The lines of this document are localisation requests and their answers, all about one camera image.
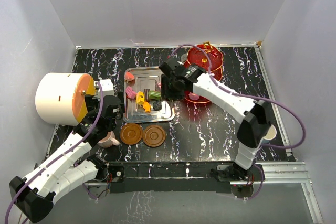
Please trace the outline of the pink roll cake top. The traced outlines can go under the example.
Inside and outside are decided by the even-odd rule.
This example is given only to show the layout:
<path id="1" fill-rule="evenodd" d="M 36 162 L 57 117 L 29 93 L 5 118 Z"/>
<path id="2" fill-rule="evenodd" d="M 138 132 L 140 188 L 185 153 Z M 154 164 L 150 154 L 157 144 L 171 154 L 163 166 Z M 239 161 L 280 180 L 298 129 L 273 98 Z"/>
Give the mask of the pink roll cake top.
<path id="1" fill-rule="evenodd" d="M 188 94 L 188 97 L 189 97 L 192 101 L 197 101 L 197 100 L 200 98 L 200 96 L 199 96 L 198 94 L 196 94 L 196 93 L 192 93 L 192 92 L 190 92 L 190 93 Z"/>

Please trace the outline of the red three-tier cake stand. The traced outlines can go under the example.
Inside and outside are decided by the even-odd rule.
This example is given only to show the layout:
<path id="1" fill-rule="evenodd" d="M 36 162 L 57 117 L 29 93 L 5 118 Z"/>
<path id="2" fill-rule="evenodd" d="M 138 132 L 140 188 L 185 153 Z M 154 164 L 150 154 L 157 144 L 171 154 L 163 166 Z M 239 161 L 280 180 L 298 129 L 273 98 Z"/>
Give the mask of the red three-tier cake stand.
<path id="1" fill-rule="evenodd" d="M 200 67 L 204 68 L 208 72 L 210 68 L 211 76 L 217 80 L 221 81 L 223 76 L 223 53 L 213 46 L 210 42 L 204 42 L 203 44 L 197 45 L 198 49 L 191 47 L 187 52 L 187 61 L 183 63 L 185 67 L 188 67 L 191 64 L 197 64 Z M 199 95 L 197 101 L 192 101 L 188 94 L 190 92 L 185 92 L 185 100 L 193 103 L 207 104 L 210 102 L 208 98 L 211 97 L 210 93 L 213 91 L 215 85 L 212 83 L 209 74 L 201 76 L 201 81 L 197 83 L 196 90 L 193 90 L 192 93 Z"/>

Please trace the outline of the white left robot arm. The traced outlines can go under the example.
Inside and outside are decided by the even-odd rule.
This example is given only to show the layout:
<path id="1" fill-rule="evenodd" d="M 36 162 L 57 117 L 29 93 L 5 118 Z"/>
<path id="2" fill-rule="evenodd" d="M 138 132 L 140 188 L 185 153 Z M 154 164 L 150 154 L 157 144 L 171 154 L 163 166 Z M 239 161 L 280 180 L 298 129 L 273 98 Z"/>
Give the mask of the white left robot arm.
<path id="1" fill-rule="evenodd" d="M 105 95 L 97 106 L 85 115 L 64 143 L 42 164 L 23 178 L 15 176 L 10 181 L 12 201 L 6 212 L 6 223 L 13 206 L 31 223 L 38 223 L 61 197 L 73 189 L 89 180 L 101 182 L 108 177 L 108 168 L 103 160 L 93 155 L 74 165 L 116 128 L 116 118 L 125 111 L 123 93 Z"/>

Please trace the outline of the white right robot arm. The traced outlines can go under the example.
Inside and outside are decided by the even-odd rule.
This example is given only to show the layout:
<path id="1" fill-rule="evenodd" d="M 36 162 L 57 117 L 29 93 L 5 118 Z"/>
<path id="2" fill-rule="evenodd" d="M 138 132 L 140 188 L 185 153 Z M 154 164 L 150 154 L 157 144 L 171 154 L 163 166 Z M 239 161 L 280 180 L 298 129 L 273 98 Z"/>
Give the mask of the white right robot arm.
<path id="1" fill-rule="evenodd" d="M 237 122 L 239 148 L 234 163 L 225 169 L 225 176 L 247 180 L 253 174 L 252 165 L 261 148 L 271 122 L 269 104 L 247 98 L 223 86 L 204 68 L 192 64 L 183 66 L 174 58 L 159 66 L 161 74 L 161 97 L 167 101 L 184 98 L 185 92 L 198 94 L 229 113 Z"/>

